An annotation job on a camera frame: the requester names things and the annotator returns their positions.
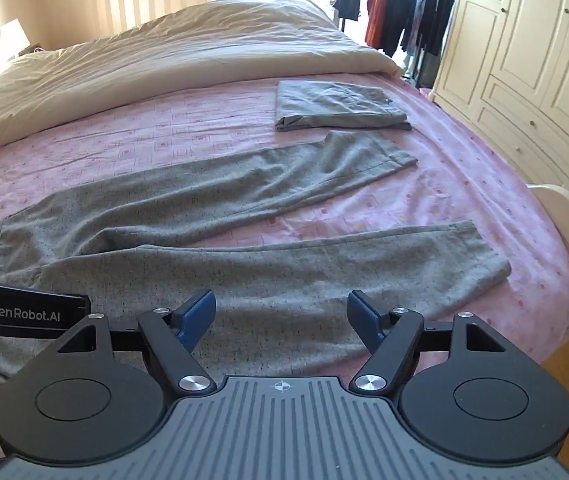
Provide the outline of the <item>grey speckled pants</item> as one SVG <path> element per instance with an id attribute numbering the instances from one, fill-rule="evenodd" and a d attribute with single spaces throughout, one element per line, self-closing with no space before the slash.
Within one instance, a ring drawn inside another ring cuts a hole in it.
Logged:
<path id="1" fill-rule="evenodd" d="M 417 164 L 385 134 L 331 131 L 64 188 L 0 220 L 0 284 L 85 295 L 126 327 L 211 289 L 216 318 L 196 354 L 213 376 L 325 370 L 364 353 L 347 322 L 353 290 L 438 320 L 509 278 L 468 219 L 335 212 Z"/>

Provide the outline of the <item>pink patterned bed sheet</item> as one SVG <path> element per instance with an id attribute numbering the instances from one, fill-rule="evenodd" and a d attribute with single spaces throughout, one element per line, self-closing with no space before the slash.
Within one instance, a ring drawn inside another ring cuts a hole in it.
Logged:
<path id="1" fill-rule="evenodd" d="M 471 220 L 511 274 L 471 304 L 536 361 L 569 336 L 569 254 L 539 201 L 513 168 L 464 125 L 408 84 L 357 75 L 385 89 L 411 130 L 389 138 L 417 164 L 333 200 L 239 226 L 213 247 L 307 242 L 396 226 Z M 297 142 L 324 130 L 275 128 L 275 80 L 178 91 L 34 134 L 0 148 L 0 220 L 84 182 Z"/>

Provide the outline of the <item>folded grey garment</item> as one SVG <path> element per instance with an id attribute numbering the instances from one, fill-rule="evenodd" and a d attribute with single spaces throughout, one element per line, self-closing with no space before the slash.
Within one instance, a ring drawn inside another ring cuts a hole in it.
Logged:
<path id="1" fill-rule="evenodd" d="M 407 114 L 378 87 L 295 79 L 278 84 L 275 128 L 411 130 L 411 124 Z"/>

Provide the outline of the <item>white bedside lamp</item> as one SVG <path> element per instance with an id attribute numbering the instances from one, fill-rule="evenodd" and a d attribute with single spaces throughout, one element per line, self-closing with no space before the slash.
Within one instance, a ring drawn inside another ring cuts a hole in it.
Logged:
<path id="1" fill-rule="evenodd" d="M 5 60 L 16 58 L 29 47 L 30 40 L 17 18 L 0 27 L 1 55 Z"/>

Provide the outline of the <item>beige duvet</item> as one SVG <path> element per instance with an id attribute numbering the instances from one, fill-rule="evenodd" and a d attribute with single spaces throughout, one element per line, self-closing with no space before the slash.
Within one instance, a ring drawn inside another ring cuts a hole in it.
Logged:
<path id="1" fill-rule="evenodd" d="M 245 80 L 382 73 L 394 61 L 356 44 L 307 0 L 215 0 L 117 35 L 21 56 L 0 74 L 0 148 L 162 94 Z"/>

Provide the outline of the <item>cream wardrobe with drawers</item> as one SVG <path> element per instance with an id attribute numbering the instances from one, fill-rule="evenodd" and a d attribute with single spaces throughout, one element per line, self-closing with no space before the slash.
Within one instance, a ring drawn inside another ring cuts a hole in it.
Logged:
<path id="1" fill-rule="evenodd" d="M 432 96 L 524 180 L 569 190 L 569 0 L 458 0 Z"/>

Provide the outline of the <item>hanging dark clothes rack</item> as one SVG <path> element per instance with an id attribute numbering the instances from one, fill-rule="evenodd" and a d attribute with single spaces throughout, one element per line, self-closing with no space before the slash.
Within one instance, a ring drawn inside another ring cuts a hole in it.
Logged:
<path id="1" fill-rule="evenodd" d="M 404 52 L 403 77 L 431 89 L 456 0 L 335 0 L 335 24 L 357 21 L 362 1 L 367 2 L 365 44 L 388 56 Z"/>

